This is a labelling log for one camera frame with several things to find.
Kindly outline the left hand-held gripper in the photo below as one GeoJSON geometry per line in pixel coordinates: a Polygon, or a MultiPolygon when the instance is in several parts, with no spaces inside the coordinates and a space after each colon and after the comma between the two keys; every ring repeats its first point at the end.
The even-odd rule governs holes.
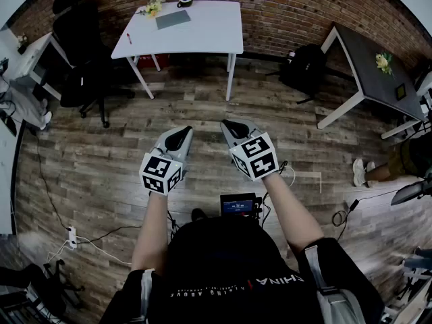
{"type": "Polygon", "coordinates": [[[145,153],[139,170],[147,190],[167,196],[184,179],[192,137],[190,126],[179,126],[160,135],[158,146],[145,153]]]}

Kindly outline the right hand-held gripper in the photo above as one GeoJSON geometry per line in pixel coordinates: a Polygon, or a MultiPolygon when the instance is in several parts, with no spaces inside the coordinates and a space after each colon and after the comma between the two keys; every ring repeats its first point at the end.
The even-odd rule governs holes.
{"type": "Polygon", "coordinates": [[[221,121],[221,130],[235,166],[250,180],[259,180],[279,169],[275,148],[268,133],[245,141],[254,131],[259,131],[253,121],[224,119],[221,121]]]}

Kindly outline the grey notebook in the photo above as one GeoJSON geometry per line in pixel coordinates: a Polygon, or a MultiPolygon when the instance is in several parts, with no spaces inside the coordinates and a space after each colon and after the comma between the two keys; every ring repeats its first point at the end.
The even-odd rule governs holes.
{"type": "Polygon", "coordinates": [[[156,17],[157,28],[162,30],[178,24],[189,22],[190,16],[186,10],[181,10],[173,13],[166,14],[164,16],[156,17]]]}

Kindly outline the person's right forearm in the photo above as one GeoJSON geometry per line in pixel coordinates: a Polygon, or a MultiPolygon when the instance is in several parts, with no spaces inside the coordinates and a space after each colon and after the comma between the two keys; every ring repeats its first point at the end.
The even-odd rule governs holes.
{"type": "Polygon", "coordinates": [[[309,244],[324,237],[313,215],[295,197],[278,173],[263,178],[285,239],[293,253],[300,253],[309,244]]]}

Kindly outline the person's left forearm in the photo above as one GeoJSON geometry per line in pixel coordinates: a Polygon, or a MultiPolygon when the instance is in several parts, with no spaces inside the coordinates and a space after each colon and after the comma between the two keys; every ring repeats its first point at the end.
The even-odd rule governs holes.
{"type": "Polygon", "coordinates": [[[167,197],[151,192],[134,252],[131,270],[154,269],[162,275],[168,251],[167,197]]]}

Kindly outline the black office chair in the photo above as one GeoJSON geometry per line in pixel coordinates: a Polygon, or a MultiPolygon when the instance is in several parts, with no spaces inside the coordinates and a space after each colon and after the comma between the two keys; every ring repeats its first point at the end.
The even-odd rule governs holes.
{"type": "Polygon", "coordinates": [[[53,34],[63,49],[71,69],[61,93],[62,107],[78,107],[82,118],[94,103],[99,105],[101,122],[105,119],[105,98],[125,95],[133,98],[131,90],[120,87],[122,72],[114,66],[110,49],[102,42],[98,8],[90,0],[54,0],[53,34]]]}

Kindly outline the white table with black legs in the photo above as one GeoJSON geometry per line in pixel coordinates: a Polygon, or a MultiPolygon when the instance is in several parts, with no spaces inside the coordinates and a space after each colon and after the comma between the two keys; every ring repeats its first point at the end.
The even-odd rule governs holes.
{"type": "Polygon", "coordinates": [[[52,32],[40,37],[38,40],[31,43],[24,54],[18,59],[17,65],[11,72],[11,79],[17,80],[18,78],[30,76],[34,82],[42,86],[49,94],[55,97],[57,100],[61,100],[61,94],[57,92],[52,86],[43,81],[43,77],[35,72],[35,67],[38,64],[39,59],[44,53],[47,46],[51,44],[54,49],[59,53],[63,60],[73,68],[73,65],[69,62],[65,51],[55,39],[52,32]]]}

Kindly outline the small black monitor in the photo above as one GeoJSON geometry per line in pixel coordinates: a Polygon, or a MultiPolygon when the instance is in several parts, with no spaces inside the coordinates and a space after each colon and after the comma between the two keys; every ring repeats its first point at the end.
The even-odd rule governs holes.
{"type": "Polygon", "coordinates": [[[238,215],[258,218],[263,199],[255,193],[224,194],[220,196],[221,216],[238,215]]]}

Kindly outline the red box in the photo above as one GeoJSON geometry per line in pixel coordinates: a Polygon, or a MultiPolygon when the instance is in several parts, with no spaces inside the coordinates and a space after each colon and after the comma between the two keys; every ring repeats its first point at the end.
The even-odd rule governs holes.
{"type": "Polygon", "coordinates": [[[162,70],[163,68],[169,65],[169,54],[156,54],[155,55],[156,62],[154,62],[152,55],[143,55],[140,56],[137,67],[138,68],[159,68],[162,70]]]}

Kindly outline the black backpack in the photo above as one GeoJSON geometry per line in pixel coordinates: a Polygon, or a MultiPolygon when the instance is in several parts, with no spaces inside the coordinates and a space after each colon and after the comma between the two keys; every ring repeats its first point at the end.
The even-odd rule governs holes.
{"type": "Polygon", "coordinates": [[[296,49],[291,63],[286,60],[279,70],[265,74],[278,76],[279,81],[308,96],[297,104],[307,103],[315,98],[324,74],[338,75],[337,70],[326,66],[327,58],[319,45],[309,44],[296,49]]]}

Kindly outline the person's black shirt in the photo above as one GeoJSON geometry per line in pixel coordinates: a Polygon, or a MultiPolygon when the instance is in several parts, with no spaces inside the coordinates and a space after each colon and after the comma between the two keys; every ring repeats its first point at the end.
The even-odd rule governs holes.
{"type": "Polygon", "coordinates": [[[162,275],[129,273],[100,324],[324,324],[304,254],[290,269],[256,221],[187,223],[169,243],[162,275]]]}

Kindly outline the yellow flower bouquet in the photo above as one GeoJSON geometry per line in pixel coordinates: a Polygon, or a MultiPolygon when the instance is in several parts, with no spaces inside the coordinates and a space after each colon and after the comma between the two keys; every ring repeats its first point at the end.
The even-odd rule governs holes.
{"type": "Polygon", "coordinates": [[[145,6],[140,7],[136,14],[155,17],[161,10],[165,0],[150,0],[145,6]]]}

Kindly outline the small yellow flower bunch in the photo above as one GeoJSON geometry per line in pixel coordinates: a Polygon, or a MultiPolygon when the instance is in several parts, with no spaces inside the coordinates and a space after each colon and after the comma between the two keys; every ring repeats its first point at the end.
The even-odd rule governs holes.
{"type": "Polygon", "coordinates": [[[377,64],[377,68],[380,69],[384,74],[393,75],[392,69],[391,69],[391,61],[392,61],[393,55],[388,52],[382,52],[377,53],[375,55],[375,63],[377,64]]]}

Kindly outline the white table with black edge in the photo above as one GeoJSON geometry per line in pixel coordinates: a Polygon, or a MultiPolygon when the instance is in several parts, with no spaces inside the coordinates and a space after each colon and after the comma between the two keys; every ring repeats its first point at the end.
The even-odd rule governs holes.
{"type": "Polygon", "coordinates": [[[19,115],[11,118],[16,135],[0,120],[0,235],[16,235],[14,218],[15,181],[18,157],[26,122],[19,115]]]}

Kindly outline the black wheeled stand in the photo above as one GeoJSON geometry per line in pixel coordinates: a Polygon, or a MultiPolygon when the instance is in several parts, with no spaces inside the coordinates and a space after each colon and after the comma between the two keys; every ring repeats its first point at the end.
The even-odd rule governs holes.
{"type": "Polygon", "coordinates": [[[11,286],[20,289],[31,288],[45,308],[54,316],[61,318],[66,311],[67,300],[74,308],[80,308],[81,302],[77,293],[85,291],[84,286],[77,288],[70,281],[61,281],[60,266],[65,265],[63,259],[55,263],[55,272],[51,273],[51,265],[45,263],[44,271],[36,264],[29,264],[21,270],[0,267],[0,286],[11,286]]]}

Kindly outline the white metal frame rack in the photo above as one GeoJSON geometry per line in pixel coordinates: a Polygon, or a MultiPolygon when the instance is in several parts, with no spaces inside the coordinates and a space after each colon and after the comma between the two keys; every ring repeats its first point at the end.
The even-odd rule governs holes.
{"type": "Polygon", "coordinates": [[[406,285],[396,294],[397,300],[406,303],[398,310],[386,307],[382,324],[423,324],[432,316],[432,248],[416,247],[402,260],[406,285]]]}

